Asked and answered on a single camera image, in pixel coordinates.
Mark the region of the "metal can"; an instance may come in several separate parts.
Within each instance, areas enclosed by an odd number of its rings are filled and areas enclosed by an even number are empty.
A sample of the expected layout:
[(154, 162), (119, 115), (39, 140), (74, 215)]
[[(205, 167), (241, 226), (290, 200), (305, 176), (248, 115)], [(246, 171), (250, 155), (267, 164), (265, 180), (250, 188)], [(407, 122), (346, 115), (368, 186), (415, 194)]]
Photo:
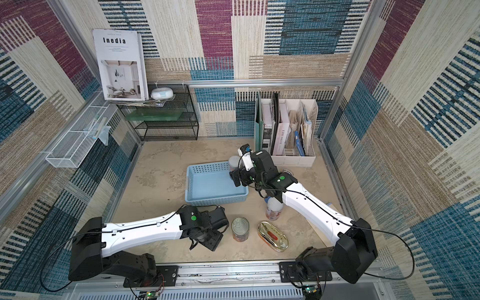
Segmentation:
[(244, 217), (237, 217), (231, 224), (232, 236), (238, 242), (244, 242), (248, 239), (250, 224)]

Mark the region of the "gold oval sardine tin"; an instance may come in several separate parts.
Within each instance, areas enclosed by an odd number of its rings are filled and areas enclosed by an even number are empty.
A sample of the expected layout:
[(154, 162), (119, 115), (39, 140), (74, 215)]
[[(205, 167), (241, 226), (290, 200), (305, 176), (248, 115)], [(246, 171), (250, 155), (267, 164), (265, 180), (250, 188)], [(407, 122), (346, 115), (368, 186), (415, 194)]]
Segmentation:
[(289, 241), (287, 236), (276, 226), (267, 221), (262, 221), (257, 226), (259, 237), (273, 250), (282, 253), (288, 249)]

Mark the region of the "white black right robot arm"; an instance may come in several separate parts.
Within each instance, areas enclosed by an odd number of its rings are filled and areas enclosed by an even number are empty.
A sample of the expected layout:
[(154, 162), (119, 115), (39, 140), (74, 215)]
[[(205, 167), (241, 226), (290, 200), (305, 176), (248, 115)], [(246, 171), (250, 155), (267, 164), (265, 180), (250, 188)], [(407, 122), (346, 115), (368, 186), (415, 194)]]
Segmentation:
[(314, 280), (335, 272), (355, 284), (378, 257), (371, 226), (359, 218), (353, 221), (313, 196), (290, 173), (279, 172), (266, 151), (253, 152), (245, 144), (238, 150), (240, 162), (231, 172), (235, 186), (254, 185), (268, 197), (294, 209), (320, 230), (332, 244), (317, 249), (306, 248), (295, 260), (291, 274), (296, 281)]

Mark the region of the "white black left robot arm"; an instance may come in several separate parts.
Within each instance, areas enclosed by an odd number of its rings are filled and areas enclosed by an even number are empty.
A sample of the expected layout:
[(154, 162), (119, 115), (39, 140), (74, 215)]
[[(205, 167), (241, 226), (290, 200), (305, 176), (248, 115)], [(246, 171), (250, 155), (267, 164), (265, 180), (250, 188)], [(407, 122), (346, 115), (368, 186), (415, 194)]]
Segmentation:
[(107, 274), (124, 277), (126, 287), (158, 286), (166, 276), (157, 270), (155, 257), (130, 253), (130, 248), (189, 239), (191, 248), (202, 245), (215, 251), (229, 225), (221, 206), (199, 211), (183, 205), (163, 216), (135, 222), (105, 223), (101, 217), (94, 217), (72, 240), (68, 279), (83, 281)]

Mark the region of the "light blue perforated basket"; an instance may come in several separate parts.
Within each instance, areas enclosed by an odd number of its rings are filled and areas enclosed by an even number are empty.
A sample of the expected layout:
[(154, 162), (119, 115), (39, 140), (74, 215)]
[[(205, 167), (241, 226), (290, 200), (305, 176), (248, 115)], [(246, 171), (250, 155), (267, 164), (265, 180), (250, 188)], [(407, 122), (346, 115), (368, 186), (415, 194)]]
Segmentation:
[(190, 206), (214, 206), (246, 201), (247, 187), (236, 187), (229, 162), (210, 162), (187, 167), (185, 201)]

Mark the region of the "green folder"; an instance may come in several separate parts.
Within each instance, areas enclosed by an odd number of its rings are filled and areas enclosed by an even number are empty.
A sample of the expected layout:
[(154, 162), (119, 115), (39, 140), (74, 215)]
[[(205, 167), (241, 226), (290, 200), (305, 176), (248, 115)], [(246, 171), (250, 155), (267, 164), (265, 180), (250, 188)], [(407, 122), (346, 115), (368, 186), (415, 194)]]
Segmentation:
[(260, 151), (263, 147), (263, 106), (260, 92), (257, 93), (255, 119), (254, 119), (254, 150)]

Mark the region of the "white pink book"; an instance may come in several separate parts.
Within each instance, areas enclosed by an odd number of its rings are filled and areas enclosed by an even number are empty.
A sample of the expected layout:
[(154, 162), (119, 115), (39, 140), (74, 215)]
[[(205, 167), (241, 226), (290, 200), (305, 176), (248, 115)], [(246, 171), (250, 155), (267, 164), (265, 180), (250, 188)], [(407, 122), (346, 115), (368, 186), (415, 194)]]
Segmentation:
[(288, 111), (284, 108), (280, 112), (281, 121), (277, 127), (276, 141), (273, 149), (274, 156), (282, 156), (285, 150), (287, 135), (290, 130), (290, 118)]

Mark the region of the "white file organizer box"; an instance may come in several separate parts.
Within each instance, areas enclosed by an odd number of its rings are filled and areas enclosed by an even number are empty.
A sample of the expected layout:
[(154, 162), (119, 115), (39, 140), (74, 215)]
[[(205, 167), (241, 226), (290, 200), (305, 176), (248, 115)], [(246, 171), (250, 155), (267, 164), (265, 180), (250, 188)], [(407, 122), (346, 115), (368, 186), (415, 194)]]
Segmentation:
[[(316, 160), (313, 140), (318, 115), (317, 102), (314, 99), (280, 99), (277, 94), (261, 101), (264, 122), (262, 150), (271, 155), (277, 166), (311, 167)], [(288, 111), (290, 129), (283, 155), (274, 156), (282, 108)]]

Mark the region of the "white round device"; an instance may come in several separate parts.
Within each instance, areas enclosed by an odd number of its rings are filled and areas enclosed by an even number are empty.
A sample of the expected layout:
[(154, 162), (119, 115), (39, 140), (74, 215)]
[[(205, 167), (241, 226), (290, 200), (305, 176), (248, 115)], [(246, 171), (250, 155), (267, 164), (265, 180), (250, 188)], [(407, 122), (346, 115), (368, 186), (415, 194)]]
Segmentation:
[(170, 100), (174, 97), (175, 94), (169, 87), (156, 87), (151, 91), (151, 98), (156, 101)]

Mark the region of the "green tray on shelf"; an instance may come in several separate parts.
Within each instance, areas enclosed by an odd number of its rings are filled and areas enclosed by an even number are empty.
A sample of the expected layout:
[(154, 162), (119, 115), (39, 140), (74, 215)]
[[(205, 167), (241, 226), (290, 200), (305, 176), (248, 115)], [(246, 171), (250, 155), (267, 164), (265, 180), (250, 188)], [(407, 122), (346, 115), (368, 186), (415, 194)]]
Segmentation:
[(176, 121), (183, 114), (182, 110), (137, 109), (126, 116), (128, 121)]

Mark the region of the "Inedia magazine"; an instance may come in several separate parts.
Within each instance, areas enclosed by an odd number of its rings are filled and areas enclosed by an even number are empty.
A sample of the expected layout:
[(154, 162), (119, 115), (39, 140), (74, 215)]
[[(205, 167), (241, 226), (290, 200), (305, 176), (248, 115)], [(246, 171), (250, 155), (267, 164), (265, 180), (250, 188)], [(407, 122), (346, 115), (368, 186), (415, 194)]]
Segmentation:
[(94, 48), (106, 101), (147, 101), (145, 59), (141, 34), (115, 29), (92, 30)]

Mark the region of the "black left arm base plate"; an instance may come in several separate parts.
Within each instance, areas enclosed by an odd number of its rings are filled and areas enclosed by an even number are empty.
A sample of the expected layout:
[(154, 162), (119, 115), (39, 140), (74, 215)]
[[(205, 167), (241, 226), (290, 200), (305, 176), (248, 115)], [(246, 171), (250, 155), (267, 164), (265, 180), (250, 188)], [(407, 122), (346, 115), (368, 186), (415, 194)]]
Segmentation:
[(147, 275), (144, 279), (128, 281), (127, 278), (123, 282), (124, 288), (149, 288), (149, 287), (173, 287), (176, 284), (178, 275), (178, 265), (156, 266), (153, 274)]

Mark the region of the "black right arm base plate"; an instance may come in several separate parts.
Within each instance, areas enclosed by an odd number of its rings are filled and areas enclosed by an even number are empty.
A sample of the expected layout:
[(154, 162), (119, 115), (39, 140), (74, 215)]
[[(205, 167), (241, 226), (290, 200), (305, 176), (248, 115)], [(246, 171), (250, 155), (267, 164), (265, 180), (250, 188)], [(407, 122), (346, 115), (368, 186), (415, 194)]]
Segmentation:
[(282, 283), (325, 282), (333, 280), (333, 276), (329, 271), (307, 275), (305, 271), (301, 271), (296, 266), (294, 261), (279, 262), (278, 267)]

